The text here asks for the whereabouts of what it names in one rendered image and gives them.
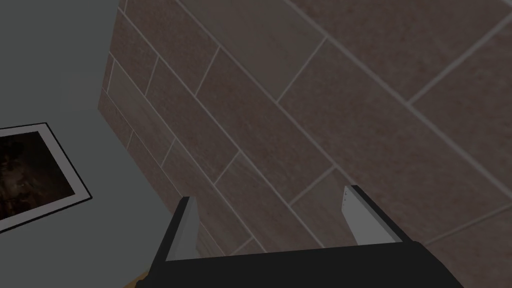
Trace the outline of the dark framed wall picture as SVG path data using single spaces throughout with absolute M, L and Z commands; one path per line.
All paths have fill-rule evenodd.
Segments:
M 0 128 L 0 234 L 92 198 L 48 123 Z

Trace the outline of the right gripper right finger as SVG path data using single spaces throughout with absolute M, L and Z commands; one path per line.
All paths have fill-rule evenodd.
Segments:
M 358 185 L 345 186 L 341 211 L 358 245 L 411 241 Z

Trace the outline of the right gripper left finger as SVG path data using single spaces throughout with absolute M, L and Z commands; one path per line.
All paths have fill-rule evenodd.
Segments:
M 197 240 L 199 212 L 194 197 L 180 199 L 155 255 L 155 262 L 189 260 L 199 258 Z

